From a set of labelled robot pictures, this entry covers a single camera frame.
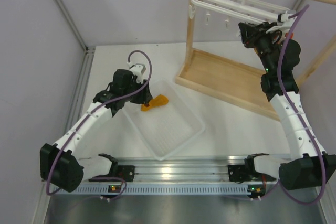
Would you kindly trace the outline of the yellow sock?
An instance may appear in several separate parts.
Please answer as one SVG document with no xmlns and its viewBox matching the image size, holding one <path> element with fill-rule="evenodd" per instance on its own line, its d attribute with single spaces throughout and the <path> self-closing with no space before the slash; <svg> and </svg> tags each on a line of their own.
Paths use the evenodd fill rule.
<svg viewBox="0 0 336 224">
<path fill-rule="evenodd" d="M 146 112 L 153 108 L 165 106 L 168 103 L 168 98 L 162 94 L 159 94 L 156 98 L 153 98 L 148 104 L 142 104 L 140 110 Z"/>
</svg>

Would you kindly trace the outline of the orange sock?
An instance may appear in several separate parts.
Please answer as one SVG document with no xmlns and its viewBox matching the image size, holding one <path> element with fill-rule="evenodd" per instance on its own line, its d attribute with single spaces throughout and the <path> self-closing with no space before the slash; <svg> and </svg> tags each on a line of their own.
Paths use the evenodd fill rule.
<svg viewBox="0 0 336 224">
<path fill-rule="evenodd" d="M 286 38 L 289 37 L 290 39 L 292 39 L 292 38 L 293 38 L 293 33 L 292 33 L 292 34 L 290 34 L 290 33 L 286 33 L 286 34 L 285 34 L 285 37 L 286 37 Z"/>
</svg>

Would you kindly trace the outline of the white clip hanger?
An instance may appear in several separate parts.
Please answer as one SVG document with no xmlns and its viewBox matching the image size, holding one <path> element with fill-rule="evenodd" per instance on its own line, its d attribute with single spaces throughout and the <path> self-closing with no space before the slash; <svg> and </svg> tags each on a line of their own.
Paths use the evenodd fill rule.
<svg viewBox="0 0 336 224">
<path fill-rule="evenodd" d="M 250 24 L 259 25 L 263 22 L 275 23 L 278 15 L 290 9 L 260 0 L 190 0 L 188 17 L 193 19 L 196 8 L 201 7 L 208 11 L 224 14 Z"/>
</svg>

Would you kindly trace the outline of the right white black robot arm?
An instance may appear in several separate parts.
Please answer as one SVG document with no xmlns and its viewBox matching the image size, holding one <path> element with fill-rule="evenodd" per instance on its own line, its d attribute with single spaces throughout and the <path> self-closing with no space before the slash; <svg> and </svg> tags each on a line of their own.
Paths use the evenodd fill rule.
<svg viewBox="0 0 336 224">
<path fill-rule="evenodd" d="M 261 76 L 261 88 L 279 116 L 291 155 L 289 162 L 268 154 L 249 155 L 245 159 L 246 176 L 258 180 L 263 174 L 269 175 L 287 190 L 322 186 L 335 172 L 335 155 L 327 154 L 319 144 L 301 105 L 292 74 L 300 61 L 300 45 L 290 39 L 280 62 L 282 32 L 270 31 L 275 23 L 240 22 L 238 26 L 243 45 L 256 51 L 266 71 Z"/>
</svg>

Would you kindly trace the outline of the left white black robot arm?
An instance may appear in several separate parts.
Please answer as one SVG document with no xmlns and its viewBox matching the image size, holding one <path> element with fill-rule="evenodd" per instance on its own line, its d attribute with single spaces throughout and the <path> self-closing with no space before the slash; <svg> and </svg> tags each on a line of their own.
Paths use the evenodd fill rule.
<svg viewBox="0 0 336 224">
<path fill-rule="evenodd" d="M 79 153 L 95 134 L 110 121 L 125 103 L 149 104 L 152 95 L 145 80 L 145 65 L 137 63 L 128 70 L 118 69 L 106 89 L 96 94 L 82 118 L 54 144 L 40 149 L 41 178 L 67 192 L 74 191 L 83 180 L 103 176 L 117 178 L 117 160 L 109 154 L 80 158 Z"/>
</svg>

